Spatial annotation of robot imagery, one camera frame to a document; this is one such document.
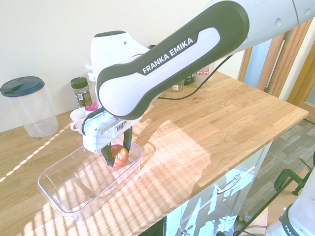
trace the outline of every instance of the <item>red apple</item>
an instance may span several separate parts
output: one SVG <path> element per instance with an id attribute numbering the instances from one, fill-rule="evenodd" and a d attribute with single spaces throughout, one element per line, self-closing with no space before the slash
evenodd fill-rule
<path id="1" fill-rule="evenodd" d="M 112 145 L 111 152 L 113 157 L 115 158 L 113 168 L 120 169 L 127 164 L 129 158 L 127 148 L 120 144 L 115 144 Z"/>

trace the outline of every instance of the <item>kitchen counter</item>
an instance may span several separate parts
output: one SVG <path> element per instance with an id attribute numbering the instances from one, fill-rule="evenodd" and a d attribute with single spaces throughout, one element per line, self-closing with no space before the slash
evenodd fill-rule
<path id="1" fill-rule="evenodd" d="M 308 114 L 218 72 L 187 99 L 159 99 L 133 127 L 144 150 L 140 173 L 76 224 L 55 213 L 36 187 L 46 168 L 82 145 L 69 113 L 57 116 L 59 129 L 48 138 L 31 138 L 23 127 L 0 133 L 1 235 L 139 235 Z"/>

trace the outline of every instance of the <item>cabinet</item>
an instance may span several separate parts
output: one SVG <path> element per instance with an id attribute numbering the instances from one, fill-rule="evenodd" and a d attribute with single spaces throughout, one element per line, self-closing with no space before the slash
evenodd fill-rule
<path id="1" fill-rule="evenodd" d="M 270 145 L 169 213 L 166 235 L 215 236 L 218 231 L 233 234 L 238 212 Z"/>

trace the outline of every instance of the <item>cabinet handle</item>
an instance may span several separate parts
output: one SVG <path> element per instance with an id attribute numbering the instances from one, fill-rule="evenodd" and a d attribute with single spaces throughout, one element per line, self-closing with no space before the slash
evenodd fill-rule
<path id="1" fill-rule="evenodd" d="M 226 192 L 227 190 L 231 189 L 234 185 L 237 184 L 238 181 L 240 181 L 241 176 L 240 176 L 240 175 L 236 175 L 236 176 L 234 176 L 234 178 L 235 178 L 235 181 L 234 181 L 229 187 L 227 187 L 227 188 L 225 188 L 225 189 L 220 189 L 220 188 L 218 187 L 218 188 L 217 188 L 218 194 L 224 193 L 224 192 Z"/>

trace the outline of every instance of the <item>green lid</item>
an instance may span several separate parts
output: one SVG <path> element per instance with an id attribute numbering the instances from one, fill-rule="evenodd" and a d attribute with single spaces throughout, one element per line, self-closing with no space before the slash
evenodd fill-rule
<path id="1" fill-rule="evenodd" d="M 88 85 L 88 81 L 84 77 L 78 77 L 71 80 L 71 87 L 74 89 L 82 89 Z"/>
<path id="2" fill-rule="evenodd" d="M 6 97 L 21 97 L 40 90 L 44 85 L 44 81 L 39 77 L 25 76 L 6 82 L 0 92 Z"/>

